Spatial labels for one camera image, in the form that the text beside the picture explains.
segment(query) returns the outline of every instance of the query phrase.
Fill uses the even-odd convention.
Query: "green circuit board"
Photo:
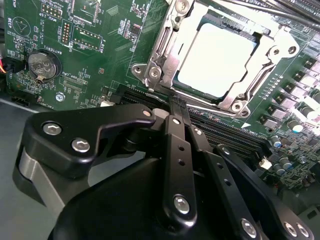
[[[62,64],[47,84],[28,71],[11,74],[8,90],[39,95],[39,104],[54,110],[97,107],[104,86],[110,93],[119,84],[145,90],[129,66],[148,59],[167,7],[163,0],[6,0],[6,55],[23,60],[46,49]]]
[[[59,111],[99,107],[102,101],[110,99],[119,85],[147,91],[130,69],[135,63],[148,61],[168,9],[165,0],[4,2],[6,56],[26,60],[28,54],[45,49],[54,53],[62,65],[61,75],[48,83],[40,83],[28,70],[8,74],[8,93],[14,96],[23,91],[33,95],[37,104]],[[309,173],[309,168],[320,160],[316,153],[320,144],[309,144],[310,140],[318,141],[320,138],[314,134],[314,127],[308,125],[301,133],[293,133],[286,124],[290,114],[273,130],[263,126],[259,119],[275,102],[279,91],[293,82],[293,76],[306,61],[319,55],[320,35],[299,23],[283,18],[275,20],[292,28],[291,34],[299,43],[300,52],[293,58],[280,61],[250,102],[251,115],[239,119],[198,113],[260,138],[268,139],[276,134],[286,139],[290,144],[275,149],[270,160],[276,163],[280,155],[289,157],[293,168],[279,178],[292,189],[302,187],[301,180]],[[228,24],[237,27],[232,21]],[[57,93],[63,93],[65,100],[57,101]],[[300,156],[306,157],[305,164],[297,162]],[[272,169],[262,177],[267,175],[277,176]]]

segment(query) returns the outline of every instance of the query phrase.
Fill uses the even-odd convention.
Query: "motherboard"
[[[61,111],[103,107],[123,87],[160,102],[174,91],[197,118],[267,140],[272,154],[255,163],[265,181],[289,189],[314,183],[320,34],[221,0],[175,2],[5,0],[5,56],[26,62],[7,73],[6,92]],[[304,2],[296,4],[320,18],[313,14],[320,6]],[[165,44],[176,53],[166,54]],[[184,55],[176,66],[174,55]]]

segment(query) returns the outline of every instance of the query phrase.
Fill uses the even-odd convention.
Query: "chip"
[[[292,144],[292,141],[289,141],[285,137],[281,138],[280,142],[281,142],[282,146],[284,146],[284,145],[290,146]]]
[[[318,140],[316,140],[316,139],[311,139],[309,142],[308,142],[308,145],[309,146],[314,146],[314,145],[316,145],[318,143]]]

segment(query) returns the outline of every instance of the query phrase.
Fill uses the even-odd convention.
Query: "black cable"
[[[259,10],[268,14],[272,14],[272,15],[276,15],[279,17],[283,17],[283,18],[287,18],[293,21],[296,21],[298,23],[301,23],[317,32],[320,32],[320,25],[316,24],[310,20],[304,19],[303,17],[297,16],[297,15],[293,15],[291,13],[286,13],[286,12],[282,12],[282,11],[278,11],[275,9],[271,9],[271,8],[267,8],[267,7],[263,7],[263,6],[258,6],[255,4],[251,4],[251,3],[247,3],[244,1],[240,1],[240,0],[222,0],[223,2],[228,2],[231,4],[236,4],[236,5],[240,5],[240,6],[244,6],[250,9],[254,9],[254,10]]]

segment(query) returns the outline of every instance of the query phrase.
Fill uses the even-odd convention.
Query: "black connector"
[[[26,62],[20,61],[11,57],[5,57],[2,59],[3,69],[7,73],[18,73],[24,69],[26,69]]]

